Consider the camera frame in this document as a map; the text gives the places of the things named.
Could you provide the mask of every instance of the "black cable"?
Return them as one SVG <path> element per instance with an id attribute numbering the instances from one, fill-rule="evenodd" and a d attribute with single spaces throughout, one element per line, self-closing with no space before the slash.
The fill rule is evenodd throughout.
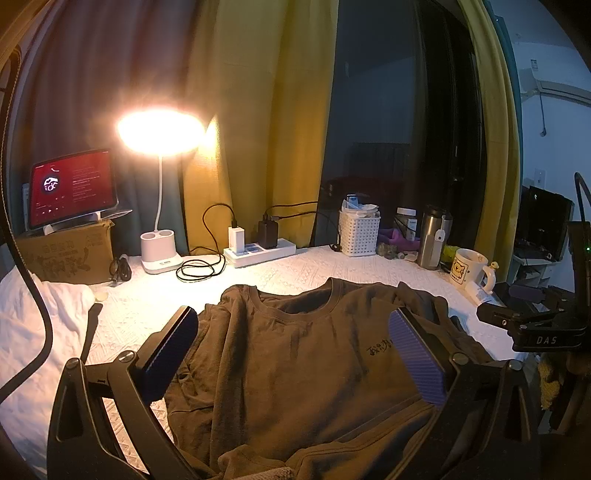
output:
<path id="1" fill-rule="evenodd" d="M 402 226 L 406 230 L 406 232 L 408 232 L 410 230 L 415 235 L 417 234 L 417 231 L 416 230 L 413 230 L 412 228 L 410 228 L 401 219 L 399 219 L 396 215 L 394 215 L 394 220 L 396 220 L 396 223 L 399 224 L 400 226 Z"/>
<path id="2" fill-rule="evenodd" d="M 587 254 L 587 249 L 589 248 L 589 236 L 587 233 L 587 225 L 585 222 L 585 210 L 583 206 L 583 198 L 581 196 L 581 188 L 583 189 L 585 196 L 587 197 L 587 201 L 591 205 L 591 192 L 583 179 L 583 176 L 579 172 L 575 172 L 574 174 L 574 187 L 577 190 L 577 200 L 579 202 L 579 213 L 581 215 L 581 223 L 583 228 L 583 254 L 585 258 L 584 266 L 585 266 L 585 287 L 586 287 L 586 305 L 587 311 L 589 311 L 589 307 L 591 307 L 591 262 L 589 260 L 589 255 Z"/>
<path id="3" fill-rule="evenodd" d="M 131 280 L 131 267 L 127 261 L 127 255 L 121 255 L 113 259 L 109 265 L 109 274 L 113 282 Z"/>
<path id="4" fill-rule="evenodd" d="M 583 206 L 583 198 L 581 197 L 581 188 L 583 188 L 585 196 L 587 197 L 587 201 L 589 202 L 590 205 L 591 205 L 591 192 L 589 191 L 587 184 L 583 180 L 583 176 L 579 172 L 576 172 L 574 174 L 574 188 L 577 190 L 577 200 L 579 201 L 579 213 L 581 215 L 581 222 L 584 222 L 585 221 L 585 210 L 584 210 L 584 206 Z"/>
<path id="5" fill-rule="evenodd" d="M 312 205 L 313 203 L 318 203 L 318 200 L 313 200 L 312 202 L 300 202 L 300 203 L 285 203 L 285 204 L 278 204 L 278 205 L 271 205 L 265 213 L 263 213 L 263 218 L 267 218 L 269 216 L 269 210 L 272 208 L 279 208 L 279 207 L 299 207 L 301 205 Z"/>
<path id="6" fill-rule="evenodd" d="M 540 132 L 540 136 L 541 137 L 545 137 L 546 136 L 546 118 L 544 116 L 544 104 L 542 103 L 542 93 L 538 92 L 540 94 L 540 108 L 542 109 L 542 131 Z"/>
<path id="7" fill-rule="evenodd" d="M 47 306 L 43 301 L 43 297 L 39 292 L 39 289 L 35 285 L 35 282 L 27 270 L 25 262 L 22 259 L 21 253 L 17 247 L 17 242 L 14 238 L 14 233 L 12 232 L 12 227 L 10 225 L 10 219 L 8 216 L 8 212 L 6 210 L 6 188 L 4 186 L 4 180 L 7 178 L 5 174 L 6 168 L 6 134 L 8 128 L 8 118 L 9 113 L 12 106 L 12 97 L 14 95 L 14 90 L 16 88 L 16 80 L 18 78 L 18 73 L 20 72 L 21 68 L 21 52 L 20 49 L 15 49 L 15 51 L 10 56 L 11 62 L 11 71 L 9 73 L 9 85 L 12 85 L 10 95 L 5 96 L 2 107 L 0 108 L 0 119 L 4 118 L 4 126 L 2 129 L 2 145 L 0 145 L 0 200 L 2 200 L 2 208 L 0 209 L 0 231 L 2 231 L 2 235 L 8 247 L 10 254 L 12 255 L 12 259 L 14 260 L 14 264 L 16 265 L 19 273 L 21 274 L 22 280 L 27 286 L 29 292 L 31 292 L 31 296 L 39 309 L 39 313 L 41 314 L 41 318 L 43 320 L 43 326 L 45 328 L 45 342 L 43 343 L 43 347 L 41 351 L 37 354 L 37 356 L 20 372 L 16 373 L 8 382 L 6 382 L 2 388 L 0 388 L 0 403 L 6 400 L 12 392 L 14 392 L 18 387 L 20 387 L 33 373 L 35 373 L 40 366 L 45 363 L 45 360 L 49 357 L 51 353 L 51 348 L 53 347 L 53 327 L 51 325 L 51 317 L 49 315 L 49 311 L 47 310 Z"/>
<path id="8" fill-rule="evenodd" d="M 215 244 L 216 248 L 214 250 L 213 248 L 198 246 L 198 247 L 192 248 L 189 251 L 189 254 L 192 254 L 195 250 L 199 250 L 199 249 L 207 250 L 208 252 L 212 252 L 217 255 L 217 257 L 218 257 L 217 262 L 210 263 L 210 262 L 203 260 L 201 258 L 192 258 L 190 260 L 185 260 L 181 264 L 181 266 L 177 268 L 177 271 L 176 271 L 177 278 L 180 281 L 192 283 L 192 282 L 207 280 L 208 278 L 217 277 L 226 268 L 226 257 L 224 257 L 224 254 L 220 252 L 219 246 L 217 244 L 217 240 L 213 236 L 212 231 L 209 229 L 209 227 L 207 226 L 207 223 L 205 222 L 205 214 L 213 207 L 218 207 L 218 206 L 219 207 L 226 207 L 232 212 L 232 228 L 237 227 L 238 223 L 236 221 L 236 215 L 234 214 L 234 210 L 227 203 L 214 203 L 213 205 L 210 205 L 209 207 L 207 207 L 205 209 L 205 211 L 203 212 L 203 216 L 201 217 L 201 221 L 203 222 L 203 226 L 205 227 L 205 230 L 207 230 L 207 233 L 209 233 L 209 235 L 212 237 L 213 243 Z M 216 265 L 219 265 L 220 263 L 222 264 L 222 267 L 219 271 L 216 271 L 216 269 L 214 267 Z M 190 269 L 192 269 L 192 268 L 209 268 L 209 269 L 211 269 L 211 272 L 209 272 L 207 274 L 193 274 L 193 273 L 190 273 Z"/>
<path id="9" fill-rule="evenodd" d="M 329 247 L 330 247 L 330 249 L 333 252 L 340 252 L 342 249 L 341 249 L 341 246 L 340 246 L 340 230 L 339 230 L 339 227 L 333 222 L 333 220 L 328 215 L 326 215 L 323 212 L 319 212 L 318 210 L 308 210 L 307 212 L 294 213 L 293 215 L 284 215 L 284 216 L 275 216 L 274 215 L 274 216 L 271 217 L 271 220 L 283 220 L 284 218 L 293 218 L 293 217 L 299 217 L 299 216 L 302 216 L 302 215 L 311 215 L 312 213 L 315 214 L 315 215 L 322 215 L 324 218 L 326 218 L 329 221 L 329 223 L 333 227 L 335 227 L 336 237 L 337 237 L 336 238 L 336 241 L 337 242 L 335 244 L 329 244 Z"/>

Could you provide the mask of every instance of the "plastic jar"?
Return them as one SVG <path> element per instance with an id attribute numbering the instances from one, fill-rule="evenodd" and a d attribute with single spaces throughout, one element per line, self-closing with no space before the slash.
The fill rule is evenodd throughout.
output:
<path id="1" fill-rule="evenodd" d="M 414 241 L 417 236 L 417 211 L 412 208 L 399 207 L 396 210 L 397 218 L 402 223 L 403 227 L 400 229 L 406 240 Z"/>

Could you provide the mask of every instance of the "white pillow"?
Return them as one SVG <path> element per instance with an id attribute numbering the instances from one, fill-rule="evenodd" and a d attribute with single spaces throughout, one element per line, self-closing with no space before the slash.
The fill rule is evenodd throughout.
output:
<path id="1" fill-rule="evenodd" d="M 22 457 L 39 476 L 47 476 L 47 435 L 57 385 L 66 361 L 80 356 L 88 310 L 95 296 L 87 285 L 41 282 L 53 326 L 53 347 L 45 363 L 0 404 L 0 423 Z M 41 351 L 45 328 L 41 314 L 17 268 L 0 282 L 0 385 Z"/>

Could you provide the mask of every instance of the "glowing lamp head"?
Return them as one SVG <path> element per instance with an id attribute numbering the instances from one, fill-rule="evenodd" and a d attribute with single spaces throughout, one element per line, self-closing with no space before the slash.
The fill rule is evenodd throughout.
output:
<path id="1" fill-rule="evenodd" d="M 162 157 L 194 150 L 205 135 L 197 118 L 171 109 L 130 113 L 119 121 L 117 130 L 130 149 Z"/>

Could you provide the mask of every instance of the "white lamp base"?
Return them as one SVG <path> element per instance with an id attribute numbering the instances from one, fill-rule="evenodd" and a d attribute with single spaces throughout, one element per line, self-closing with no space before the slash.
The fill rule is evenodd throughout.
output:
<path id="1" fill-rule="evenodd" d="M 172 230 L 158 230 L 142 233 L 140 236 L 142 248 L 142 266 L 146 273 L 158 273 L 175 270 L 183 263 L 174 245 Z"/>
<path id="2" fill-rule="evenodd" d="M 178 267 L 181 266 L 183 263 L 183 257 L 179 254 L 175 254 L 174 257 L 165 258 L 163 260 L 158 260 L 156 262 L 144 262 L 142 260 L 142 267 L 151 275 L 156 275 L 158 273 L 164 273 L 171 270 L 176 270 Z"/>

